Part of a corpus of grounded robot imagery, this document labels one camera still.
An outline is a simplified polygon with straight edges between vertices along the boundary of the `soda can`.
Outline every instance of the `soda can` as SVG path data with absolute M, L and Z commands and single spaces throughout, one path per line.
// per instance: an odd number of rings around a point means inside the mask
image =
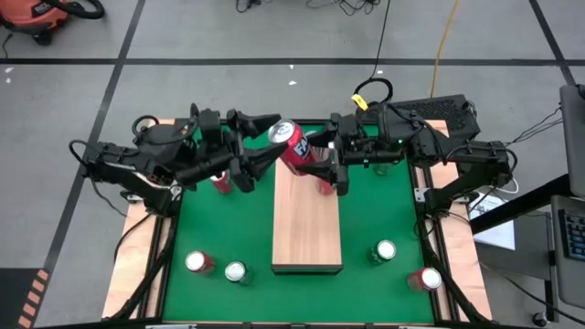
M 226 279 L 238 284 L 249 284 L 251 280 L 250 270 L 241 261 L 232 261 L 226 267 Z
M 310 136 L 313 133 L 317 133 L 317 131 L 310 131 L 305 135 Z M 327 148 L 311 146 L 311 149 L 313 150 L 316 162 L 323 161 L 329 157 L 329 149 Z M 328 196 L 335 192 L 335 188 L 329 182 L 317 178 L 317 191 L 324 196 Z
M 303 135 L 301 126 L 292 120 L 282 119 L 268 130 L 268 140 L 272 144 L 287 143 L 289 147 L 281 154 L 281 160 L 295 175 L 305 175 L 296 170 L 297 165 L 315 162 L 314 151 Z
M 211 274 L 216 268 L 216 261 L 200 250 L 190 252 L 186 256 L 185 264 L 190 271 L 203 275 Z
M 416 292 L 431 292 L 442 284 L 441 274 L 433 268 L 422 268 L 407 277 L 409 287 Z
M 394 256 L 396 256 L 396 246 L 390 240 L 386 239 L 378 241 L 367 253 L 367 258 L 374 265 L 391 261 Z
M 211 179 L 211 183 L 221 194 L 227 194 L 234 189 L 234 186 L 231 184 L 231 180 L 229 179 L 228 171 L 226 170 L 221 172 L 220 178 L 212 175 L 209 179 Z

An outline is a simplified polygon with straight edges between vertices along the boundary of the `yellow cable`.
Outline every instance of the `yellow cable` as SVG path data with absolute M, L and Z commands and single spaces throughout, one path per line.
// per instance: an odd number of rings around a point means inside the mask
M 442 33 L 441 44 L 439 45 L 439 51 L 437 51 L 437 58 L 435 59 L 435 66 L 432 71 L 431 98 L 435 92 L 435 85 L 437 84 L 437 70 L 439 68 L 439 59 L 441 59 L 442 47 L 445 45 L 445 40 L 447 39 L 447 35 L 449 34 L 449 29 L 451 29 L 451 24 L 453 22 L 453 18 L 455 17 L 455 12 L 457 11 L 458 5 L 459 0 L 455 0 L 455 3 L 453 4 L 453 9 L 451 10 L 451 14 L 449 15 L 449 20 L 447 20 L 447 26 L 445 27 L 445 31 Z

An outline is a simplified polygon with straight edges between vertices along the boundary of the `wooden table frame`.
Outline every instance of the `wooden table frame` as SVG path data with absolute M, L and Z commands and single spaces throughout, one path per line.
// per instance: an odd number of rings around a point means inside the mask
M 297 122 L 301 124 L 324 123 L 322 120 Z M 429 123 L 435 129 L 448 135 L 444 121 L 429 121 Z M 413 178 L 413 183 L 418 187 L 443 187 L 458 176 L 455 164 L 437 164 L 426 171 L 411 168 L 410 174 L 411 178 Z M 453 204 L 451 212 L 467 218 L 467 211 L 464 205 Z M 144 215 L 145 211 L 142 204 L 130 205 L 123 231 L 125 232 L 133 226 Z M 110 289 L 103 309 L 103 317 L 117 312 L 140 283 L 145 274 L 147 264 L 152 263 L 152 259 L 155 259 L 157 255 L 157 252 L 154 251 L 159 252 L 165 244 L 169 224 L 169 218 L 151 217 L 126 238 L 120 247 L 118 259 L 114 265 Z M 444 218 L 435 229 L 435 234 L 430 236 L 430 241 L 467 299 L 479 313 L 491 319 L 492 315 L 485 292 L 484 279 L 469 224 L 454 216 Z M 165 297 L 169 268 L 170 261 L 154 279 L 151 289 L 147 293 L 148 297 L 143 299 L 143 306 L 137 308 L 137 311 L 133 313 L 133 317 L 138 315 L 138 310 L 140 310 L 140 317 L 162 316 L 161 298 Z M 431 301 L 435 321 L 466 321 L 465 315 L 461 309 L 455 306 L 450 294 L 446 292 L 444 287 L 431 294 Z

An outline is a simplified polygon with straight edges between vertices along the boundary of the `can lid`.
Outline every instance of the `can lid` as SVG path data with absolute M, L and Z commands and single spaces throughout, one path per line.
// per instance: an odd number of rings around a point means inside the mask
M 268 130 L 268 140 L 272 143 L 282 143 L 293 137 L 294 122 L 282 119 Z
M 191 271 L 199 271 L 205 264 L 205 256 L 201 251 L 193 251 L 186 256 L 186 267 Z
M 422 282 L 431 289 L 439 288 L 442 283 L 441 275 L 433 268 L 424 269 L 421 278 Z
M 226 278 L 230 281 L 239 281 L 246 275 L 246 267 L 241 261 L 232 261 L 226 267 Z
M 394 246 L 394 243 L 389 240 L 381 240 L 378 243 L 378 255 L 385 260 L 391 260 L 394 258 L 394 255 L 396 255 L 396 247 Z
M 224 171 L 221 172 L 221 177 L 220 178 L 217 178 L 214 175 L 212 175 L 209 179 L 211 179 L 213 182 L 218 182 L 218 181 L 220 181 L 220 180 L 222 180 L 222 179 L 225 178 L 226 173 L 227 172 L 224 170 Z

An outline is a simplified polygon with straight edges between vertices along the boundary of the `yellow tag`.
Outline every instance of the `yellow tag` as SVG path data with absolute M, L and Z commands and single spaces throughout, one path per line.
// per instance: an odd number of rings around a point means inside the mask
M 367 103 L 366 101 L 364 101 L 364 98 L 359 96 L 358 94 L 354 94 L 354 96 L 351 97 L 352 100 L 354 100 L 354 102 L 356 103 L 357 106 L 359 106 L 360 109 L 362 109 L 363 111 L 367 111 Z

